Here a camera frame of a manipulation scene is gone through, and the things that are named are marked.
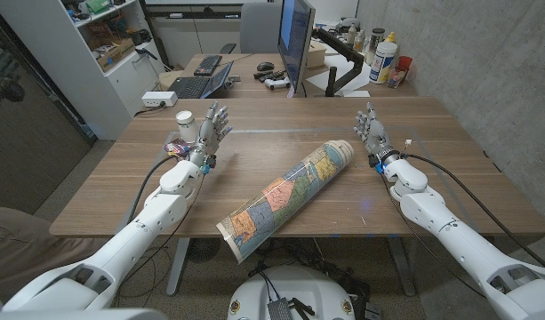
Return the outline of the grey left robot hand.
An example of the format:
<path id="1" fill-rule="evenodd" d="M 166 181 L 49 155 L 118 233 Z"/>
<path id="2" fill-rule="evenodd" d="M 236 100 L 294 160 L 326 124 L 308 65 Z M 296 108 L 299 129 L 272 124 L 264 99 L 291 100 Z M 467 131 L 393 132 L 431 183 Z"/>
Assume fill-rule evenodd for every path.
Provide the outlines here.
<path id="1" fill-rule="evenodd" d="M 216 154 L 220 142 L 231 130 L 232 127 L 228 125 L 228 107 L 219 108 L 219 102 L 214 101 L 200 125 L 189 161 L 197 166 L 203 165 L 208 157 Z"/>

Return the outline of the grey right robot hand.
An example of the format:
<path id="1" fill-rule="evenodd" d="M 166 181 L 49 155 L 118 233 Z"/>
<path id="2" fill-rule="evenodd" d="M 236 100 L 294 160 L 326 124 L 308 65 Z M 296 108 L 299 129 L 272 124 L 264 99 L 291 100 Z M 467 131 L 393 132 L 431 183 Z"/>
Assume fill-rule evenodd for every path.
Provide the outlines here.
<path id="1" fill-rule="evenodd" d="M 371 168 L 376 166 L 383 168 L 399 159 L 400 152 L 391 145 L 390 137 L 382 122 L 378 120 L 371 102 L 367 103 L 365 112 L 357 112 L 356 121 L 354 130 L 365 145 Z"/>

